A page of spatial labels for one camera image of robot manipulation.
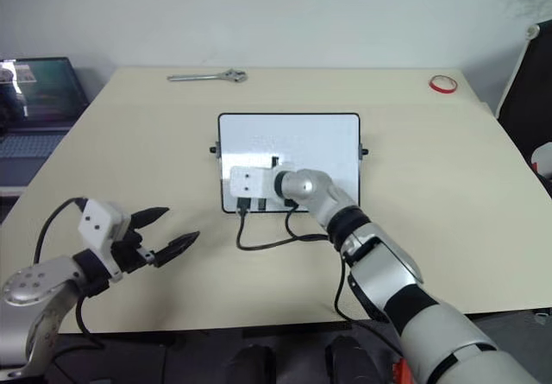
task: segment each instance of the laptop keyboard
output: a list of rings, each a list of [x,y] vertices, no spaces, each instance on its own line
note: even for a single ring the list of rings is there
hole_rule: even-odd
[[[0,142],[0,158],[46,158],[64,135],[8,135]]]

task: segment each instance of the small whiteboard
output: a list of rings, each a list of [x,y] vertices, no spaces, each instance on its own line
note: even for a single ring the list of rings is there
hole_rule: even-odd
[[[235,212],[230,195],[234,166],[270,168],[292,164],[294,170],[326,172],[360,202],[361,120],[357,114],[221,114],[218,141],[223,210]],[[259,211],[253,200],[251,211]],[[289,211],[268,199],[263,211]]]

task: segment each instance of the black chair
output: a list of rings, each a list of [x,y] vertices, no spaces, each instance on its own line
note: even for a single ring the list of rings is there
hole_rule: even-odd
[[[533,152],[552,142],[552,20],[531,26],[527,36],[523,58],[506,88],[497,117],[530,165]],[[552,183],[535,174],[552,197]]]

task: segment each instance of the black wire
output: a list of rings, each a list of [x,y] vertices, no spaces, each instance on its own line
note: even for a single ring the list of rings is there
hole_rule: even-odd
[[[299,205],[294,205],[293,208],[289,210],[287,214],[285,214],[285,221],[284,221],[285,230],[290,235],[290,237],[295,240],[299,240],[301,242],[317,242],[321,240],[328,240],[328,235],[324,235],[324,234],[298,236],[293,232],[292,228],[290,227],[290,218],[292,217],[292,214],[297,210],[298,207]]]
[[[85,302],[85,299],[84,295],[78,298],[77,307],[75,308],[75,318],[77,319],[78,328],[91,343],[94,343],[99,349],[104,349],[105,344],[92,335],[88,328],[86,328],[85,321],[83,321],[83,302]]]
[[[337,287],[336,297],[334,298],[334,310],[340,317],[342,317],[346,321],[349,321],[351,324],[355,324],[357,326],[360,326],[361,328],[364,328],[365,330],[372,332],[377,338],[380,339],[382,343],[387,345],[390,349],[393,350],[393,352],[395,352],[398,356],[402,358],[403,352],[386,337],[384,337],[380,332],[361,321],[350,318],[349,316],[345,315],[343,311],[339,308],[339,299],[342,296],[343,285],[345,284],[345,261],[343,259],[340,259],[340,261],[342,264],[342,272],[339,278],[339,286]]]
[[[41,233],[38,235],[38,240],[36,241],[36,249],[34,250],[34,258],[33,258],[33,264],[34,265],[36,265],[38,262],[41,261],[41,251],[42,251],[42,245],[44,244],[44,237],[46,237],[46,232],[48,231],[48,228],[50,227],[50,224],[52,223],[52,221],[68,205],[70,205],[71,203],[75,203],[75,204],[78,205],[82,201],[86,201],[86,198],[84,198],[84,197],[69,198],[68,200],[61,203],[61,205],[59,205],[58,208],[53,211],[53,213],[46,220],[46,222],[44,222],[44,225],[42,226],[42,229],[41,229]]]
[[[169,349],[165,346],[165,353],[163,354],[163,363],[161,364],[161,377],[160,384],[165,384],[165,370],[166,370],[166,359],[168,356]]]
[[[247,216],[247,211],[240,211],[240,228],[238,229],[238,234],[235,237],[235,245],[239,250],[245,250],[245,251],[255,251],[255,250],[266,250],[275,248],[277,246],[281,246],[283,244],[292,243],[292,242],[315,242],[318,240],[328,240],[328,237],[326,235],[322,234],[313,234],[313,235],[302,235],[297,236],[293,231],[290,229],[289,221],[290,217],[292,216],[293,212],[298,208],[298,205],[294,206],[292,209],[290,209],[287,214],[285,215],[285,229],[290,234],[290,237],[284,240],[280,240],[277,242],[271,242],[271,243],[265,243],[265,244],[256,244],[254,246],[244,246],[242,244],[242,233],[243,228],[245,227],[245,218]]]

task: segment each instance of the wrench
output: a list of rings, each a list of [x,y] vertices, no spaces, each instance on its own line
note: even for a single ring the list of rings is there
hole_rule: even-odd
[[[166,80],[169,82],[182,82],[187,80],[229,80],[230,82],[240,83],[248,80],[248,75],[244,71],[236,71],[235,69],[229,69],[226,72],[216,73],[214,75],[172,75],[167,76]]]

